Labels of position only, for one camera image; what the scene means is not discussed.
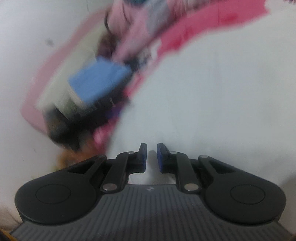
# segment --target clothing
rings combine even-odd
[[[112,55],[113,61],[123,62],[133,58],[161,30],[189,10],[210,1],[213,0],[148,0],[140,6],[128,3],[127,0],[117,1],[107,19],[110,32],[121,39]]]

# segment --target light blue object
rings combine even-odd
[[[78,98],[85,104],[92,104],[110,93],[131,73],[129,66],[98,57],[95,63],[91,63],[72,76],[69,84]]]

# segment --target white wall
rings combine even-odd
[[[89,13],[111,2],[0,0],[0,204],[14,208],[17,189],[52,171],[59,151],[20,114],[31,78]]]

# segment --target silver screw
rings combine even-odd
[[[196,191],[197,189],[199,189],[199,186],[195,183],[187,183],[184,185],[184,188],[187,191]]]
[[[114,190],[117,189],[117,185],[114,184],[114,183],[107,183],[107,184],[105,184],[105,185],[103,186],[103,189],[104,189],[105,191],[114,191]]]

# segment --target gray ribbed panel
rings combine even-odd
[[[286,241],[290,234],[273,222],[239,226],[214,216],[199,196],[175,185],[126,185],[104,195],[91,213],[61,226],[23,223],[20,241]]]

